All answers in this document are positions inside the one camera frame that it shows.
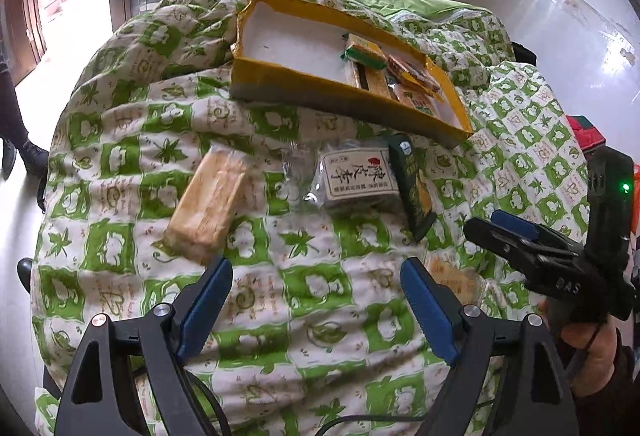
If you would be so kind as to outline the right hand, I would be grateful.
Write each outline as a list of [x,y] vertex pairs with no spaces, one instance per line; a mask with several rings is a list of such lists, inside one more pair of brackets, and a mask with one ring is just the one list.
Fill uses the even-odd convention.
[[616,371],[617,331],[613,318],[608,316],[604,323],[565,323],[560,338],[586,354],[582,368],[570,382],[574,396],[584,399],[601,393]]

